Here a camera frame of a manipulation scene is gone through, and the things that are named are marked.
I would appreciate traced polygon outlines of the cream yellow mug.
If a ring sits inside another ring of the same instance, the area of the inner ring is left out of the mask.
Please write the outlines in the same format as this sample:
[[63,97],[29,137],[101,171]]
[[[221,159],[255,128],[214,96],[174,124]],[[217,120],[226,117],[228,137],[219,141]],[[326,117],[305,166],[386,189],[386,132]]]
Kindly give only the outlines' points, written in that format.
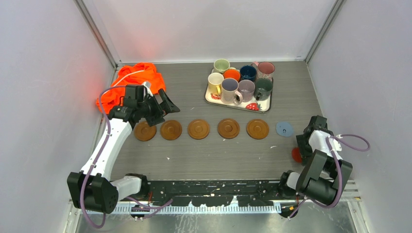
[[222,82],[224,80],[224,76],[221,73],[211,73],[208,76],[208,90],[211,94],[220,96],[222,93]]

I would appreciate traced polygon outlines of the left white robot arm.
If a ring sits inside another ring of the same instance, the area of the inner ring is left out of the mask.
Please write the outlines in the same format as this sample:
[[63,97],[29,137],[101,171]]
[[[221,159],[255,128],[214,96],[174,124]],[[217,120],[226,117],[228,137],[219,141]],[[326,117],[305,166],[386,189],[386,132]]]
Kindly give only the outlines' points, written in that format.
[[87,163],[79,172],[71,172],[67,184],[76,208],[110,214],[118,201],[128,196],[144,200],[149,195],[147,178],[129,173],[112,181],[111,173],[121,147],[141,119],[155,126],[170,113],[180,109],[169,99],[164,89],[158,90],[162,102],[150,90],[149,82],[124,86],[120,102],[104,115],[106,127]]

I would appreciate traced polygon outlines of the wooden coaster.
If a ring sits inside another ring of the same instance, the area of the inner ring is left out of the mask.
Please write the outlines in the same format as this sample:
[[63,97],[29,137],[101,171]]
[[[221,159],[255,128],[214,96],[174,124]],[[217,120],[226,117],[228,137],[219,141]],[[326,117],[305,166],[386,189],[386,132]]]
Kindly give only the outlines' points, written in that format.
[[270,127],[262,119],[252,119],[247,123],[246,131],[251,138],[261,140],[268,136]]
[[188,125],[188,134],[191,138],[200,140],[208,136],[210,126],[207,121],[203,119],[195,119]]
[[222,119],[218,124],[218,134],[224,139],[232,139],[240,133],[238,122],[232,118]]
[[176,120],[168,120],[161,125],[160,133],[166,140],[176,140],[182,133],[182,126]]
[[149,126],[147,121],[138,123],[134,128],[134,136],[139,141],[151,140],[157,132],[156,126]]

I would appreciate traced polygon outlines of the red coaster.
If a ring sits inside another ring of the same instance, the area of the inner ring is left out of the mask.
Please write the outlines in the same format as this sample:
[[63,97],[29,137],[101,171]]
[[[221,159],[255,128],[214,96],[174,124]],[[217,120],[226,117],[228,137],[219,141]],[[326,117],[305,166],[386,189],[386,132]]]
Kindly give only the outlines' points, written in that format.
[[292,149],[292,158],[297,163],[302,163],[302,157],[301,157],[301,153],[298,147]]

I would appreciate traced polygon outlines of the blue coaster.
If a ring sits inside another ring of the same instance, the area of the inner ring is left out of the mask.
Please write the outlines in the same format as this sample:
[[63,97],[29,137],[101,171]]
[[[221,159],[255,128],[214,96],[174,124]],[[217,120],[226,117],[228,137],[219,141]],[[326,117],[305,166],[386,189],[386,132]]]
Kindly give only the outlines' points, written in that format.
[[280,121],[275,127],[276,133],[282,137],[291,137],[294,135],[294,130],[292,125],[286,121]]

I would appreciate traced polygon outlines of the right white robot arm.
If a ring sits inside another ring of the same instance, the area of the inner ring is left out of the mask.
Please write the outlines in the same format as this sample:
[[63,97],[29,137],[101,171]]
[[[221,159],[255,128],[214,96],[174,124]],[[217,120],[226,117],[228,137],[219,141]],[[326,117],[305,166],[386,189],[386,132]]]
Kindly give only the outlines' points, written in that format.
[[303,133],[296,136],[295,154],[304,168],[301,173],[289,170],[282,174],[277,186],[282,198],[302,194],[330,208],[339,201],[353,166],[338,154],[342,148],[326,121],[325,117],[312,116]]

